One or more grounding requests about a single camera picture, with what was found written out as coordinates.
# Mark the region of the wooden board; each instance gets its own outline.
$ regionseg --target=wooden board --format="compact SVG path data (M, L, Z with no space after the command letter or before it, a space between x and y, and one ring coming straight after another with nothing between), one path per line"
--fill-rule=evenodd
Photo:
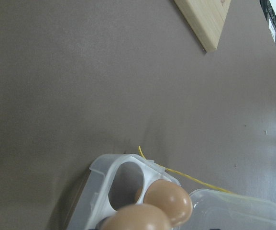
M205 50L216 50L231 0L174 1Z

